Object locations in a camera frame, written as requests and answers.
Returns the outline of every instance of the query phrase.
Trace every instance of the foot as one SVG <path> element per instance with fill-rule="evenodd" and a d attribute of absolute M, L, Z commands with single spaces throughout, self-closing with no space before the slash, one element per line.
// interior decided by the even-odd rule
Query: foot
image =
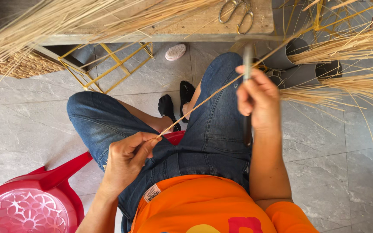
<path fill-rule="evenodd" d="M 192 99 L 192 96 L 194 95 L 195 88 L 194 86 L 186 81 L 181 81 L 179 84 L 179 95 L 181 96 L 181 117 L 184 116 L 183 106 L 186 103 L 189 103 Z M 182 119 L 182 122 L 188 123 L 188 119 Z"/>
<path fill-rule="evenodd" d="M 172 103 L 171 97 L 166 94 L 159 99 L 158 111 L 162 117 L 169 117 L 173 123 L 177 121 L 174 114 L 174 104 Z M 180 131 L 181 126 L 177 123 L 174 126 L 173 132 Z"/>

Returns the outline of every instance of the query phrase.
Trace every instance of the red plastic chair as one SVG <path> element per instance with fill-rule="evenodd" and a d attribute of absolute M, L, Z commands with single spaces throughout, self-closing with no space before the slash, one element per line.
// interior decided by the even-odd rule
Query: red plastic chair
<path fill-rule="evenodd" d="M 169 134 L 164 134 L 163 136 L 168 139 L 172 145 L 176 146 L 179 144 L 179 142 L 184 138 L 185 130 L 176 131 Z"/>
<path fill-rule="evenodd" d="M 83 204 L 68 179 L 90 162 L 86 152 L 50 171 L 44 167 L 0 186 L 0 233 L 73 233 Z"/>

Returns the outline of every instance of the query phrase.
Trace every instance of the scissors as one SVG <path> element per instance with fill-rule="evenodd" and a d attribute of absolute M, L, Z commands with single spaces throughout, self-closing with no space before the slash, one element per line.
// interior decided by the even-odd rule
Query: scissors
<path fill-rule="evenodd" d="M 221 20 L 221 12 L 223 11 L 224 7 L 228 4 L 228 3 L 232 3 L 233 6 L 234 6 L 234 9 L 232 10 L 230 16 L 228 17 L 227 20 L 223 21 Z M 241 6 L 241 4 L 244 4 L 245 5 L 245 13 L 241 19 L 241 22 L 239 24 L 237 24 L 237 34 L 240 34 L 240 35 L 243 35 L 243 34 L 246 34 L 250 29 L 251 27 L 253 26 L 253 22 L 254 22 L 254 14 L 253 12 L 251 11 L 251 5 L 250 5 L 250 2 L 248 2 L 247 0 L 240 0 L 240 1 L 236 1 L 236 0 L 229 0 L 228 2 L 224 3 L 224 5 L 221 7 L 221 10 L 220 10 L 220 14 L 218 14 L 218 21 L 220 21 L 220 23 L 222 24 L 225 24 L 226 22 L 230 21 L 231 19 L 231 16 L 232 14 L 235 12 L 235 10 Z M 247 16 L 247 15 L 250 15 L 251 16 L 251 25 L 250 27 L 248 28 L 248 30 L 244 33 L 241 33 L 240 32 L 240 27 L 244 21 L 244 18 Z"/>

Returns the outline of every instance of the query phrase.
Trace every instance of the orange t-shirt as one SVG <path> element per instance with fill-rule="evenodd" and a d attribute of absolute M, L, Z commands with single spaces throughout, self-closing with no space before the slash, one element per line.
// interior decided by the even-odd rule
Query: orange t-shirt
<path fill-rule="evenodd" d="M 210 175 L 184 175 L 158 182 L 139 202 L 131 231 L 276 232 L 318 233 L 297 205 L 277 202 L 264 212 L 240 185 Z"/>

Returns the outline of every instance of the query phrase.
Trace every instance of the shirt label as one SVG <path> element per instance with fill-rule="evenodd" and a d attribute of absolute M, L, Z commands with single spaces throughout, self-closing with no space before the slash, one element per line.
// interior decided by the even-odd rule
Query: shirt label
<path fill-rule="evenodd" d="M 154 199 L 159 193 L 161 193 L 161 190 L 158 188 L 156 184 L 154 184 L 152 187 L 150 187 L 145 194 L 143 194 L 143 199 L 145 199 L 146 203 L 149 203 Z"/>

